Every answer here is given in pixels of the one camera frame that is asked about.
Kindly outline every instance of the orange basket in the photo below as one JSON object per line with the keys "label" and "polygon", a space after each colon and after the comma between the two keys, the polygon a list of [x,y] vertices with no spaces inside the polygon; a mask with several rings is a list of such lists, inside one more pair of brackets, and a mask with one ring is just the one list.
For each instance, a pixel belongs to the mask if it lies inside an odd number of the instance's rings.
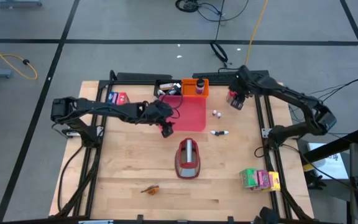
{"label": "orange basket", "polygon": [[181,80],[181,93],[183,96],[197,96],[207,98],[209,95],[209,82],[204,78],[204,92],[203,94],[196,94],[197,78],[184,78]]}

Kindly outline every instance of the yellow box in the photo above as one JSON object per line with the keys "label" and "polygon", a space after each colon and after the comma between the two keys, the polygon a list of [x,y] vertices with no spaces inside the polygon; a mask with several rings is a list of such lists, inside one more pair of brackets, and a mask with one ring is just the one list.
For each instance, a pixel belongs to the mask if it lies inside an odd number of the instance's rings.
{"label": "yellow box", "polygon": [[280,179],[278,178],[278,172],[270,171],[268,172],[268,181],[270,184],[270,187],[267,189],[263,189],[263,192],[270,192],[275,190],[280,190]]}

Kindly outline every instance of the white marker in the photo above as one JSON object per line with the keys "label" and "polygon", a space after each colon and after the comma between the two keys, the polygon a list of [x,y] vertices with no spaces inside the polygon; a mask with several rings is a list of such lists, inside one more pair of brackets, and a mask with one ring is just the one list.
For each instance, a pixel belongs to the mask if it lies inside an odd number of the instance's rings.
{"label": "white marker", "polygon": [[216,136],[229,134],[229,131],[211,131],[211,134],[214,134]]}

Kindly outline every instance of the yellow cable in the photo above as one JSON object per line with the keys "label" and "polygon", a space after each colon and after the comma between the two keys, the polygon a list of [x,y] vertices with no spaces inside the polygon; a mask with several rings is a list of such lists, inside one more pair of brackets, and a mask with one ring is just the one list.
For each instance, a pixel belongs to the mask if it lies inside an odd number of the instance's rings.
{"label": "yellow cable", "polygon": [[26,79],[29,79],[29,80],[36,80],[38,78],[38,73],[37,71],[35,70],[35,68],[30,64],[30,63],[27,63],[27,65],[32,69],[32,71],[34,72],[35,76],[34,77],[28,77],[27,75],[24,75],[19,69],[17,69],[15,66],[13,66],[11,63],[9,63],[5,58],[4,56],[7,56],[7,57],[15,57],[15,58],[18,58],[20,60],[24,60],[23,58],[17,56],[17,55],[12,55],[12,54],[1,54],[0,53],[0,58],[2,58],[11,68],[13,68],[18,74],[22,75],[24,78]]}
{"label": "yellow cable", "polygon": [[251,39],[250,39],[249,45],[248,45],[248,51],[247,51],[247,57],[246,57],[246,62],[245,62],[245,64],[247,64],[247,62],[248,62],[248,58],[249,58],[249,55],[250,55],[250,52],[251,52],[252,41],[254,40],[254,37],[255,37],[255,34],[256,34],[256,30],[258,29],[258,26],[259,26],[260,20],[261,20],[261,18],[262,18],[262,15],[263,15],[263,13],[264,13],[264,11],[265,11],[267,2],[268,2],[268,0],[265,0],[264,7],[262,8],[262,10],[261,10],[261,12],[260,12],[260,14],[259,14],[258,22],[257,22],[256,25],[255,25],[254,31],[252,32],[252,36],[251,36]]}

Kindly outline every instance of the pink plastic bin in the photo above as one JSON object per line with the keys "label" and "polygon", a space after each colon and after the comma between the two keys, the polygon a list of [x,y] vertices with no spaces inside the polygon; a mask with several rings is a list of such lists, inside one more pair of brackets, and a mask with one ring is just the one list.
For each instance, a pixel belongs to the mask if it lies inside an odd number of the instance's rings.
{"label": "pink plastic bin", "polygon": [[[182,96],[166,96],[164,103],[168,103],[172,108],[176,108],[181,101]],[[173,110],[173,117],[167,121],[175,123],[174,131],[203,131],[206,126],[206,99],[202,97],[183,96],[183,103],[177,109],[180,113]]]}

